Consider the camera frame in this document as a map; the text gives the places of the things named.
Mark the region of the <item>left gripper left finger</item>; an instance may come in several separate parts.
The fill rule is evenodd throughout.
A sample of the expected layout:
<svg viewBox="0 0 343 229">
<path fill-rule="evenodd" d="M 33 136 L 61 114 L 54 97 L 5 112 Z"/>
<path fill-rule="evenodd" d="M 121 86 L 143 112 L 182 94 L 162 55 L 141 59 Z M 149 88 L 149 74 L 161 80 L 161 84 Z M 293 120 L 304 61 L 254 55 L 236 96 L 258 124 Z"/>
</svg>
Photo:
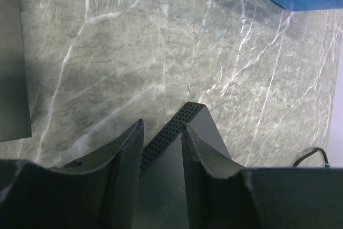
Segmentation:
<svg viewBox="0 0 343 229">
<path fill-rule="evenodd" d="M 144 123 L 62 167 L 1 160 L 1 228 L 131 228 Z"/>
</svg>

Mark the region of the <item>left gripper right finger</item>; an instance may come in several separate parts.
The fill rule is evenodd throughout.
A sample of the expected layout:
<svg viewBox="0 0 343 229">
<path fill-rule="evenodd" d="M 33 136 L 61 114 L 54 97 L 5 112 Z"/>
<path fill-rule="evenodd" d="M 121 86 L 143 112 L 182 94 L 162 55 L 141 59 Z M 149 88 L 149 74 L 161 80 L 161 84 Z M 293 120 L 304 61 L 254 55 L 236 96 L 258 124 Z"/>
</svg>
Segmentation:
<svg viewBox="0 0 343 229">
<path fill-rule="evenodd" d="M 342 228 L 342 170 L 246 168 L 189 124 L 182 157 L 190 228 Z"/>
</svg>

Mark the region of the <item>black network switch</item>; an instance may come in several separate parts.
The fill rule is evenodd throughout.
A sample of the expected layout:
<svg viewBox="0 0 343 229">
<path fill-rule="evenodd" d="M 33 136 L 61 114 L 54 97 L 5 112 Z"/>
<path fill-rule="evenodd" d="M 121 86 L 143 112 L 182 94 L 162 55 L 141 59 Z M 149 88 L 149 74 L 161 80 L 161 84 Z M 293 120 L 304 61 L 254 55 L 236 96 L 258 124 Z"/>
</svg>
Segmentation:
<svg viewBox="0 0 343 229">
<path fill-rule="evenodd" d="M 189 227 L 181 141 L 185 123 L 224 156 L 230 156 L 206 105 L 187 102 L 143 149 L 134 229 Z"/>
<path fill-rule="evenodd" d="M 19 0 L 1 0 L 1 142 L 31 136 Z"/>
</svg>

